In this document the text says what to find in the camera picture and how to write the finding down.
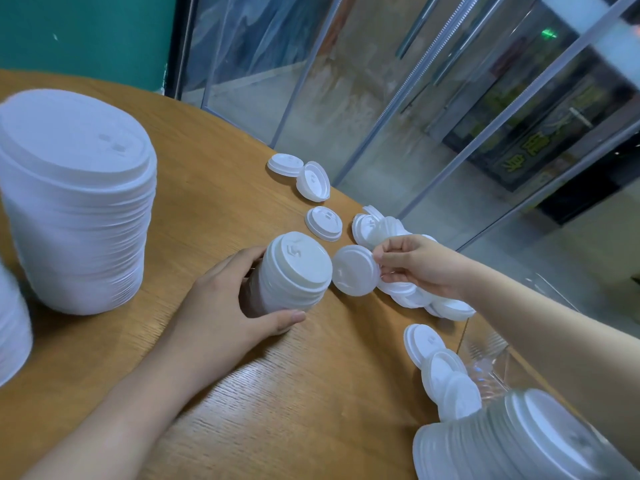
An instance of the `left hand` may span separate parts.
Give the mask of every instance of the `left hand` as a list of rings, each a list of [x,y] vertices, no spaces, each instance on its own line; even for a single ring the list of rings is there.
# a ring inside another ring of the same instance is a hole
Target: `left hand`
[[[149,354],[161,357],[191,393],[229,373],[253,347],[270,335],[302,322],[299,310],[247,318],[238,301],[240,286],[265,248],[238,251],[198,278]]]

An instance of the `wood grain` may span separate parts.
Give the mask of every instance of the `wood grain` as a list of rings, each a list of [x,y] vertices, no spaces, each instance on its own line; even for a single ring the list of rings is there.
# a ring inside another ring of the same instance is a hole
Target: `wood grain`
[[[59,88],[101,99],[146,128],[158,156],[145,279],[126,305],[92,317],[32,309],[35,345],[0,388],[0,477],[16,478],[68,434],[153,345],[197,276],[277,235],[308,233],[312,208],[294,180],[266,169],[273,154],[186,104],[90,79],[0,71],[0,99]],[[360,205],[335,189],[325,203],[348,228]],[[323,242],[333,255],[350,232]],[[2,258],[19,273],[4,216]],[[331,288],[301,326],[258,348],[194,401],[157,444],[141,477],[414,478],[412,439],[437,420],[403,346],[411,323],[457,350],[463,324],[436,321],[374,292]]]

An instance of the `hand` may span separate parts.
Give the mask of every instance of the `hand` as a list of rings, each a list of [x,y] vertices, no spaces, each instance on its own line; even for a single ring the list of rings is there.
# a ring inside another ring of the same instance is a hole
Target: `hand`
[[[445,298],[461,299],[459,282],[472,261],[420,234],[391,237],[373,250],[386,283],[409,282]]]
[[[264,250],[238,251],[198,278],[149,354],[170,364],[180,384],[187,379],[192,394],[226,375],[263,339],[305,319],[299,310],[251,319],[240,310],[240,286]]]

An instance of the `tiled floor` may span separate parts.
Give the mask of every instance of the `tiled floor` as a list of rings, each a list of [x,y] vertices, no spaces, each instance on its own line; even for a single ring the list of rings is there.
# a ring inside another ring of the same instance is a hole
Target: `tiled floor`
[[[248,85],[215,88],[209,107],[269,143],[300,74],[301,66]],[[198,105],[202,96],[187,94]],[[384,108],[354,75],[331,61],[314,65],[276,150],[320,162],[335,177]],[[455,153],[435,143],[407,117],[395,115],[348,174],[340,190],[363,205],[396,215]],[[404,219],[405,227],[428,233],[457,249],[513,206],[513,195],[463,163]],[[519,281],[544,276],[580,311],[640,337],[640,324],[616,311],[563,230],[535,212],[489,233],[465,253]]]

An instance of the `right hand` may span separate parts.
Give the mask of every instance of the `right hand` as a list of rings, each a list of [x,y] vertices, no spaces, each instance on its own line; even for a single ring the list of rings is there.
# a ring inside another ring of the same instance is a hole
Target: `right hand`
[[[460,283],[473,261],[420,234],[391,237],[373,250],[386,283],[409,282],[445,298],[462,299]]]

